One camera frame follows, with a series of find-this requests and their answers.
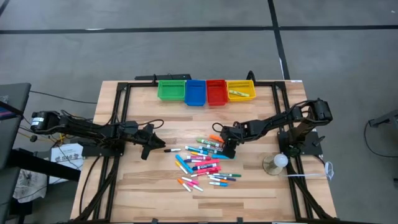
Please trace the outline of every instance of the metal frame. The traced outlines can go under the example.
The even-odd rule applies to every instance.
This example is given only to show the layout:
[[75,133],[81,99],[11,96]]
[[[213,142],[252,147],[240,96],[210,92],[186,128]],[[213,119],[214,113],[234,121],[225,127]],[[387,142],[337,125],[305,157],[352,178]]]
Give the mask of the metal frame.
[[[275,104],[275,110],[276,113],[279,114],[281,113],[281,108],[279,104],[279,96],[278,96],[278,90],[281,91],[282,93],[282,99],[284,101],[284,107],[289,108],[289,101],[287,98],[287,92],[286,92],[286,86],[285,86],[285,81],[275,81],[275,82],[261,82],[261,81],[256,81],[256,78],[253,74],[252,71],[248,73],[248,76],[246,77],[247,80],[253,80],[254,86],[268,86],[271,87],[272,90],[272,96],[274,98],[274,104]],[[123,108],[122,108],[122,114],[121,114],[121,120],[120,122],[125,122],[127,118],[127,109],[129,105],[129,96],[131,93],[131,88],[133,87],[157,87],[158,83],[156,82],[157,79],[154,77],[154,80],[152,82],[145,82],[145,83],[118,83],[117,91],[116,91],[116,96],[115,96],[115,102],[113,105],[113,114],[117,114],[117,109],[119,108],[119,102],[120,102],[120,96],[121,92],[125,90],[125,97],[124,97],[124,102],[123,102]],[[117,116],[113,116],[111,119],[111,123],[115,123],[117,121]],[[279,133],[284,132],[283,128],[279,128]],[[118,167],[119,165],[119,160],[120,156],[114,158],[114,165]],[[302,161],[300,156],[298,156],[296,159],[296,164],[297,164],[297,170],[299,174],[303,174],[303,166],[302,166]],[[101,170],[101,175],[99,179],[99,187],[104,184],[104,180],[106,177],[107,173],[107,167],[109,164],[109,157],[104,157],[103,165],[102,165],[102,170]],[[305,178],[302,177],[302,182],[305,187]],[[93,215],[93,220],[90,220],[90,222],[95,222],[95,220],[98,220],[99,222],[110,222],[111,218],[111,212],[112,212],[112,206],[113,206],[113,198],[114,198],[114,190],[116,186],[116,178],[113,179],[113,181],[109,185],[109,194],[108,194],[108,200],[107,200],[107,205],[106,205],[106,211],[105,211],[105,218],[104,219],[98,219],[98,215],[100,213],[100,202],[97,204],[96,208],[94,209],[94,215]],[[297,191],[295,188],[294,181],[292,179],[289,179],[289,187],[290,187],[290,192],[291,192],[291,197],[292,197],[292,203],[293,203],[293,209],[294,209],[294,215],[295,219],[300,220],[302,219],[301,214],[300,214],[300,207],[299,207],[299,201],[297,198]],[[304,199],[305,202],[305,208],[307,211],[307,217],[309,219],[313,218],[312,215],[312,209],[310,204],[307,202],[306,199]]]

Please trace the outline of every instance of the gray floor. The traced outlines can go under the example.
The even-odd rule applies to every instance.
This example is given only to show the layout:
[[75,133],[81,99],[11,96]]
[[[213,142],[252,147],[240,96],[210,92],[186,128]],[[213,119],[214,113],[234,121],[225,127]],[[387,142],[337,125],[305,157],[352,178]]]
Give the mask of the gray floor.
[[[398,24],[396,1],[278,0],[275,7],[281,26]],[[271,24],[265,0],[11,0],[0,17],[0,29]],[[343,220],[397,220],[398,161],[371,154],[363,141],[367,120],[398,107],[397,39],[398,30],[282,32],[291,79],[303,80],[308,97],[327,100],[333,112],[334,121],[318,131],[335,167],[330,187]],[[248,70],[258,79],[282,79],[272,31],[0,35],[0,83],[31,82],[33,90],[86,101],[96,101],[103,80],[153,73],[239,79]],[[31,94],[25,114],[60,109],[89,118],[95,107]],[[398,154],[397,134],[388,126],[369,129],[369,143]],[[19,136],[16,147],[50,145]],[[75,189],[51,187],[28,220],[67,220]]]

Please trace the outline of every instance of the wooden table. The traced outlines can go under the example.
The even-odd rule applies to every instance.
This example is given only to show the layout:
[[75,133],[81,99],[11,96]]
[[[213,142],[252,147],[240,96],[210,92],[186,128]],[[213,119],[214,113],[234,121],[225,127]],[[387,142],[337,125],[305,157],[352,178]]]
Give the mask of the wooden table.
[[[105,123],[111,116],[117,81],[103,82],[99,94],[94,122]],[[290,105],[306,99],[302,82],[286,81]],[[225,106],[192,107],[182,101],[161,101],[156,87],[133,87],[127,120],[138,123],[161,118],[165,124],[156,129],[156,135],[167,143],[167,148],[197,146],[197,137],[216,134],[211,125],[220,122],[232,125],[234,121],[265,119],[275,115],[274,100],[269,87],[256,87],[257,97],[252,101],[228,103]],[[114,196],[112,222],[245,222],[292,221],[294,211],[287,177],[271,176],[264,172],[262,160],[279,152],[277,130],[272,130],[257,141],[247,142],[236,149],[236,159],[220,162],[223,172],[242,174],[229,187],[209,185],[207,177],[199,177],[204,192],[187,192],[177,178],[184,173],[175,165],[175,153],[154,150],[147,161],[141,160],[141,146],[126,144],[120,160]],[[189,153],[179,153],[183,158]],[[71,218],[78,216],[81,190],[88,169],[95,158],[84,162]],[[303,156],[306,173],[324,173],[323,166],[312,156]],[[88,205],[98,187],[102,159],[95,165],[83,197],[83,208]],[[308,177],[309,191],[334,216],[335,208],[326,178]],[[100,218],[104,217],[105,200],[101,204]],[[302,195],[298,190],[302,217],[305,217]]]

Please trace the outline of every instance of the green marker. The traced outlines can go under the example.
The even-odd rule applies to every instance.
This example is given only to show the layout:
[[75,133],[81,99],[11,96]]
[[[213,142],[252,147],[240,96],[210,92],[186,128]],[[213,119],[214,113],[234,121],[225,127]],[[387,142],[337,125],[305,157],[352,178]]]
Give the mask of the green marker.
[[207,140],[204,140],[204,139],[197,139],[197,142],[203,143],[203,144],[209,144],[211,146],[216,146],[216,147],[220,146],[220,144],[218,144],[218,143],[207,141]]
[[247,93],[241,93],[239,91],[235,91],[235,90],[229,90],[230,94],[234,94],[234,95],[238,95],[238,96],[244,96],[244,97],[249,97],[250,95]]
[[212,174],[212,175],[219,175],[223,177],[242,177],[241,174]]

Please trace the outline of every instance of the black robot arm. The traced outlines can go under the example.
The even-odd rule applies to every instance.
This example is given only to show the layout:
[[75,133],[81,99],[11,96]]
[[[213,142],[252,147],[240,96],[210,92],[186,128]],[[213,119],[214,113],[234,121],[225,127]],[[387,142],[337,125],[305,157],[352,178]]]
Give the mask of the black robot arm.
[[30,129],[36,134],[63,133],[91,139],[97,146],[109,149],[124,142],[140,144],[144,146],[141,158],[147,159],[151,150],[165,147],[165,142],[153,132],[153,124],[147,123],[143,129],[139,126],[135,121],[98,125],[66,111],[40,111],[32,114]]
[[317,99],[297,103],[287,111],[264,120],[256,119],[242,123],[236,121],[232,127],[223,126],[220,132],[220,136],[224,140],[223,154],[229,158],[233,158],[236,153],[236,146],[239,144],[244,144],[247,141],[255,141],[265,136],[272,129],[296,122],[301,123],[296,128],[288,131],[289,144],[300,148],[305,140],[305,136],[313,128],[326,125],[332,119],[328,103]]

